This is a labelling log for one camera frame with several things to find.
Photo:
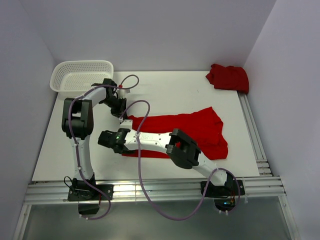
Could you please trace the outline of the bright red t-shirt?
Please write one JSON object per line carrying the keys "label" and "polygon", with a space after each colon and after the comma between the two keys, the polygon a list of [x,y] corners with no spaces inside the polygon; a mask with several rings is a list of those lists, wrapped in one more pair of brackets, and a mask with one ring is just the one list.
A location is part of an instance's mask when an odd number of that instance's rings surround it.
{"label": "bright red t-shirt", "polygon": [[224,123],[212,107],[193,113],[148,116],[146,119],[129,115],[128,119],[132,121],[133,130],[140,129],[142,147],[148,140],[162,141],[174,129],[179,129],[197,143],[209,160],[224,160],[228,156],[228,143],[223,136]]}

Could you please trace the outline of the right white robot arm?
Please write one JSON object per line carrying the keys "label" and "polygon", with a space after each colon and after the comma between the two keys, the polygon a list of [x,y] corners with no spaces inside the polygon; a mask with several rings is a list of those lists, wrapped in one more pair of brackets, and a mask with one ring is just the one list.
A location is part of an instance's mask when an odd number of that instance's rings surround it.
{"label": "right white robot arm", "polygon": [[132,154],[138,150],[163,153],[177,167],[193,169],[206,178],[215,171],[210,182],[222,195],[229,194],[234,188],[226,171],[218,169],[217,164],[205,156],[196,141],[177,128],[166,133],[137,132],[128,128],[120,128],[117,132],[105,130],[101,132],[98,144],[112,149],[116,154]]}

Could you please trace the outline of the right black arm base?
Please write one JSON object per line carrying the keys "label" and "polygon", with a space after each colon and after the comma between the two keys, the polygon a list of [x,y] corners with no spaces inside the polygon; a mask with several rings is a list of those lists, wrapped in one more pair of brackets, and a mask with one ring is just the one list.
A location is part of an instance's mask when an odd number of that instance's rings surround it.
{"label": "right black arm base", "polygon": [[213,198],[217,209],[221,211],[230,211],[236,204],[240,196],[245,195],[245,187],[242,180],[237,180],[239,188],[234,179],[227,180],[223,186],[215,186],[211,182],[208,184],[205,193],[206,198]]}

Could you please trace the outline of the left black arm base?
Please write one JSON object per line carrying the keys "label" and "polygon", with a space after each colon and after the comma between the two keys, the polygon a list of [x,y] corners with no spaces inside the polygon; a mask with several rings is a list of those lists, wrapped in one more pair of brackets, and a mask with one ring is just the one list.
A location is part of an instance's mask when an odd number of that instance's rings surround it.
{"label": "left black arm base", "polygon": [[100,210],[102,201],[112,200],[114,193],[114,186],[112,184],[96,184],[95,176],[87,180],[87,185],[83,180],[76,178],[71,179],[65,176],[63,183],[68,187],[68,202],[78,203],[78,213],[92,217]]}

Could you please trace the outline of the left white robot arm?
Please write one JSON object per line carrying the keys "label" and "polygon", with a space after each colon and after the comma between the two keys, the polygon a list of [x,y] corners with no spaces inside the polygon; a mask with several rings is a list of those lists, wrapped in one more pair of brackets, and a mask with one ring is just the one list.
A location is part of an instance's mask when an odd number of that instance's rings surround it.
{"label": "left white robot arm", "polygon": [[102,83],[94,83],[89,90],[77,97],[68,97],[63,102],[61,128],[70,139],[75,164],[72,184],[81,184],[79,194],[86,200],[96,197],[95,173],[91,163],[90,138],[94,130],[93,108],[104,104],[116,118],[125,119],[127,99],[124,97],[127,88],[105,78]]}

